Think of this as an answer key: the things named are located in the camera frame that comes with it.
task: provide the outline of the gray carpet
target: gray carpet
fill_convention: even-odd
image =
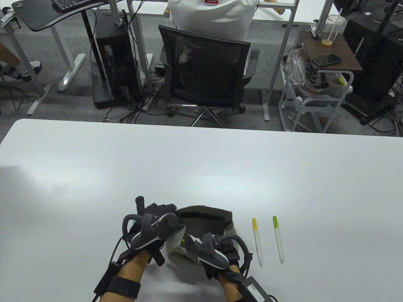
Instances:
[[[90,21],[93,22],[92,13],[89,13],[89,18]],[[155,17],[142,17],[141,20],[146,52],[152,52],[156,54],[156,57],[158,57],[162,47],[158,24],[169,25],[169,21],[165,18]],[[2,111],[2,115],[0,116],[0,142],[3,140],[12,124],[20,118],[101,122],[107,110],[97,110],[92,103],[89,58],[87,57],[69,89],[64,93],[59,93],[57,91],[57,84],[66,73],[66,67],[64,66],[64,62],[50,30],[47,29],[34,33],[31,32],[25,24],[22,22],[20,23],[22,28],[16,30],[15,33],[25,50],[25,53],[30,60],[40,60],[43,64],[43,70],[39,75],[39,79],[43,83],[53,83],[54,85],[45,100],[37,109],[36,113],[32,117],[29,117],[26,115],[26,112],[35,99],[35,88],[30,83],[7,78],[7,81],[11,85],[19,87],[28,93],[29,103],[21,105],[20,109],[15,111],[8,91],[4,88],[0,89],[0,108]],[[68,41],[74,55],[84,52],[89,56],[90,45],[83,21],[79,14],[60,22],[60,29]],[[273,94],[270,102],[270,104],[273,105],[273,107],[270,108],[270,122],[264,122],[263,119],[260,89],[268,88],[269,86],[284,31],[285,30],[281,24],[272,24],[262,21],[255,21],[252,23],[249,30],[249,40],[254,48],[261,50],[259,63],[255,75],[245,90],[244,103],[247,105],[246,112],[244,114],[235,114],[230,110],[225,110],[220,113],[220,117],[229,128],[282,130],[277,107],[274,106],[278,103],[278,98],[281,93],[280,80],[277,79],[275,86],[277,91]],[[289,47],[291,47],[295,35],[296,30],[293,29],[289,39]],[[0,32],[0,42],[8,46],[10,49],[13,49],[11,42],[3,31]],[[17,98],[21,97],[21,94],[16,90],[12,91]],[[159,113],[161,111],[153,108],[152,112]],[[108,118],[111,120],[119,120],[119,118],[126,113],[127,112],[124,110],[113,109],[108,115]],[[197,114],[192,110],[182,109],[178,110],[177,115],[173,118],[141,114],[137,123],[188,126],[196,115]],[[199,122],[197,126],[217,127],[218,125],[206,117]],[[381,121],[378,127],[381,129],[387,129],[391,126],[388,124],[388,121],[385,120]],[[340,110],[328,132],[378,135],[378,133],[373,131],[370,127],[360,125],[358,120],[344,109]]]

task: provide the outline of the smartphone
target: smartphone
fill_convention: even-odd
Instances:
[[[328,54],[327,56],[314,58],[312,62],[318,65],[319,67],[329,66],[341,63],[342,60],[336,54]]]

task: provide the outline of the pen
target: pen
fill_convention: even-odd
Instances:
[[[262,248],[260,246],[260,238],[258,233],[258,224],[256,223],[256,218],[252,218],[252,225],[253,225],[253,235],[255,236],[255,244],[256,244],[256,253],[258,255],[258,261],[260,267],[263,266],[263,254]]]
[[[283,264],[283,247],[281,246],[280,235],[278,233],[277,216],[273,216],[273,223],[274,223],[274,232],[276,233],[278,257],[280,258],[281,264]]]

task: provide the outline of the black glove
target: black glove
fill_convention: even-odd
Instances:
[[[177,207],[174,204],[170,205],[157,205],[156,203],[150,204],[148,207],[144,207],[144,197],[138,196],[136,198],[137,214],[143,216],[145,213],[152,214],[158,218],[167,214],[175,213]],[[141,230],[141,221],[136,221],[130,228],[129,235],[137,234]]]
[[[154,221],[157,221],[161,216],[167,214],[167,213],[175,213],[177,207],[173,204],[170,205],[156,205],[155,203],[149,205],[147,208],[144,207],[144,197],[138,196],[136,198],[136,207],[137,207],[137,214],[140,216],[144,216],[144,214],[151,214],[154,217],[152,218],[152,223]],[[133,238],[135,234],[139,233],[141,231],[141,225],[142,222],[140,220],[135,221],[133,226],[130,228],[129,233],[127,236],[124,238],[125,240],[127,238]],[[155,258],[157,263],[163,263],[164,259],[159,252],[162,246],[164,245],[163,240],[156,240],[152,242],[151,244],[147,245],[145,248],[148,250],[148,252],[151,254],[152,257]]]
[[[239,267],[239,254],[238,251],[234,247],[234,243],[232,240],[226,240],[223,241],[220,246],[216,247],[216,250],[219,252],[223,253],[228,261],[229,265],[236,265]],[[218,280],[218,273],[221,271],[221,269],[212,267],[211,265],[208,265],[207,263],[202,262],[201,263],[204,267],[204,270],[206,271],[206,275],[208,279],[215,278]]]

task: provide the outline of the green-capped pen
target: green-capped pen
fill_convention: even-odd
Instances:
[[[283,264],[283,247],[281,246],[280,234],[278,233],[278,222],[277,216],[273,216],[274,232],[276,234],[278,257],[280,258],[281,264]]]

